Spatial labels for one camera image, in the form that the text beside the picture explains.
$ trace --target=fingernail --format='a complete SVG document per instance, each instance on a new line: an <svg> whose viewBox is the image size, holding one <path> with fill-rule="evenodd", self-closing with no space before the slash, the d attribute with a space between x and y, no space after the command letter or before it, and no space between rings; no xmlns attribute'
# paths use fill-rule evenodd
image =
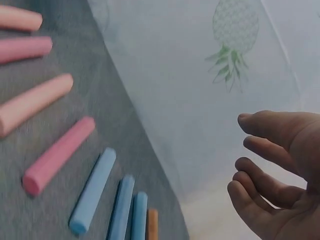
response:
<svg viewBox="0 0 320 240"><path fill-rule="evenodd" d="M243 120L243 119L250 117L251 115L252 114L250 114L250 113L241 113L238 118Z"/></svg>

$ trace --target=hand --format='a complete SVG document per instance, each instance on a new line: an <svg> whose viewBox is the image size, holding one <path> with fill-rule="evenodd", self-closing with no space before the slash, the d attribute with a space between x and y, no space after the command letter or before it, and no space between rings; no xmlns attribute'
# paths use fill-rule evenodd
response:
<svg viewBox="0 0 320 240"><path fill-rule="evenodd" d="M320 240L320 115L261 111L238 123L251 135L247 149L307 181L306 189L285 185L239 158L227 187L239 216L262 240Z"/></svg>

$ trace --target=pineapple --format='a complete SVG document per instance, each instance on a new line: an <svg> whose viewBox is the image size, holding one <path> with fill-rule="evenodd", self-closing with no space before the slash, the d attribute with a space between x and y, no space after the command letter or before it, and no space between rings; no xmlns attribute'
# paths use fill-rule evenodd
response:
<svg viewBox="0 0 320 240"><path fill-rule="evenodd" d="M209 72L218 71L213 82L222 79L230 92L238 80L242 89L241 77L248 68L243 55L253 48L258 31L258 16L245 0L220 0L213 15L213 35L221 49L205 59L214 62Z"/></svg>

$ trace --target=gray surface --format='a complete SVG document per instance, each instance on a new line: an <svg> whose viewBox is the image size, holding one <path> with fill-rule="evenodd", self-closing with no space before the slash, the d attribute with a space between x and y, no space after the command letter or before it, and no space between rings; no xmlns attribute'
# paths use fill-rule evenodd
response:
<svg viewBox="0 0 320 240"><path fill-rule="evenodd" d="M122 85L86 0L4 0L2 4L40 12L36 35L49 35L49 56L0 66L0 103L60 73L74 77L70 94L24 123L0 142L0 239L77 239L67 225L96 157L104 147L117 160L84 240L104 240L119 180L131 173L134 192L149 196L159 209L159 239L189 239L178 201ZM0 31L0 38L26 35ZM96 131L72 156L44 192L27 197L24 171L83 115L93 116Z"/></svg>

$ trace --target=pineapple leaves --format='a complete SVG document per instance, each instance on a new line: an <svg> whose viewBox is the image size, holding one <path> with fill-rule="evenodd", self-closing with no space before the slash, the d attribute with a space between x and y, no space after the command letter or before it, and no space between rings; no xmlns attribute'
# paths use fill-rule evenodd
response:
<svg viewBox="0 0 320 240"><path fill-rule="evenodd" d="M217 59L219 59L221 57L227 57L229 51L230 51L230 49L223 45L219 52L217 52L211 56L208 56L204 60L206 62L215 62Z"/></svg>
<svg viewBox="0 0 320 240"><path fill-rule="evenodd" d="M241 63L248 69L248 65L246 64L245 60L244 60L244 57L242 56L242 54L239 54L239 57L240 57L240 61Z"/></svg>
<svg viewBox="0 0 320 240"><path fill-rule="evenodd" d="M240 79L240 71L239 71L239 68L237 67L237 64L236 64L236 63L240 63L240 60L239 60L238 54L235 50L233 50L231 52L231 59L232 59L233 67L236 72L236 76L238 77L238 79Z"/></svg>
<svg viewBox="0 0 320 240"><path fill-rule="evenodd" d="M220 69L218 72L218 75L221 76L223 74L226 74L229 71L229 65L226 65L224 68Z"/></svg>
<svg viewBox="0 0 320 240"><path fill-rule="evenodd" d="M232 77L232 74L231 74L231 72L229 71L228 74L227 74L227 75L225 76L225 78L224 78L225 82L228 82L228 81L231 79L231 77Z"/></svg>
<svg viewBox="0 0 320 240"><path fill-rule="evenodd" d="M223 63L225 63L225 62L228 62L228 56L223 56L223 57L219 58L219 59L216 61L215 65L223 64Z"/></svg>
<svg viewBox="0 0 320 240"><path fill-rule="evenodd" d="M216 79L220 76L224 76L226 73L230 73L229 71L229 64L221 68L218 73L216 74L215 78L213 79L213 83L216 81Z"/></svg>
<svg viewBox="0 0 320 240"><path fill-rule="evenodd" d="M213 83L216 83L217 79L217 83L224 81L227 90L230 92L233 86L237 85L235 83L239 81L239 88L242 92L241 78L248 79L244 71L244 67L248 68L248 65L242 53L223 45L219 52L207 57L205 60L214 63L209 72L217 71Z"/></svg>

